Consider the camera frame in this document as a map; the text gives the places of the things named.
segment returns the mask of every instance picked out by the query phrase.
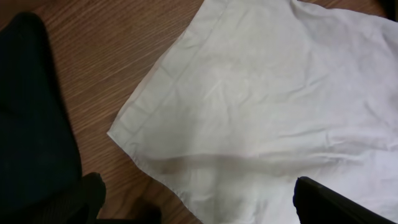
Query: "white napkin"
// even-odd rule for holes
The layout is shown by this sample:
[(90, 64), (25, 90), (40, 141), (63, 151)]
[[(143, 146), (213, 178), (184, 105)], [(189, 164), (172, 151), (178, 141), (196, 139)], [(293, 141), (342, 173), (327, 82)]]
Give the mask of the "white napkin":
[(398, 24), (205, 0), (109, 136), (203, 223), (299, 223), (302, 175), (398, 222)]

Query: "table top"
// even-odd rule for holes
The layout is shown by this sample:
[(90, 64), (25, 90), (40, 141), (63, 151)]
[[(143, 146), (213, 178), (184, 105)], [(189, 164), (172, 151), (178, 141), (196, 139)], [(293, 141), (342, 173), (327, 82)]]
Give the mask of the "table top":
[[(134, 218), (149, 202), (161, 208), (163, 223), (201, 223), (168, 188), (141, 172), (106, 132), (202, 1), (36, 0), (18, 6), (5, 1), (12, 8), (9, 14), (35, 8), (47, 27), (83, 173), (99, 172), (106, 183), (106, 203), (99, 218)], [(386, 16), (376, 0), (306, 2)]]

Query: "black plastic object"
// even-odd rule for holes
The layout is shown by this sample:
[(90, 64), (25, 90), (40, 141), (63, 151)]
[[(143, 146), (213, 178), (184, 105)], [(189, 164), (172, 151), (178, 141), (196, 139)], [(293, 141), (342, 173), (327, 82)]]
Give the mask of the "black plastic object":
[(42, 21), (22, 13), (0, 32), (0, 215), (81, 179)]
[(394, 224), (308, 177), (296, 181), (293, 204), (301, 224)]

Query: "brown wooden surface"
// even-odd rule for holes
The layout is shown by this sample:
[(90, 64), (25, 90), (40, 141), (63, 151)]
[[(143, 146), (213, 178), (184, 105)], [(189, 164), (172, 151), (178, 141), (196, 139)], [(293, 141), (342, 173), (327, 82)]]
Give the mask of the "brown wooden surface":
[(18, 12), (33, 10), (50, 0), (0, 0), (0, 29)]
[[(32, 1), (28, 6), (12, 6), (12, 11), (44, 2)], [(307, 1), (384, 16), (375, 0)], [(120, 107), (183, 32), (201, 3), (54, 0), (34, 11), (49, 32), (83, 172), (99, 172), (106, 182), (106, 203), (100, 218), (132, 218), (142, 205), (137, 200), (140, 198), (161, 208), (163, 223), (200, 223), (169, 189), (141, 172), (106, 132)]]

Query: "white cloth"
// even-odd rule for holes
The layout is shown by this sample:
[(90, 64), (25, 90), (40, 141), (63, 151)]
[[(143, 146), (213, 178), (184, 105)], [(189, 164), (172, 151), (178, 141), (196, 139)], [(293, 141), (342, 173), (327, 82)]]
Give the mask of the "white cloth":
[(205, 0), (109, 136), (203, 223), (299, 223), (306, 175), (398, 222), (398, 24)]

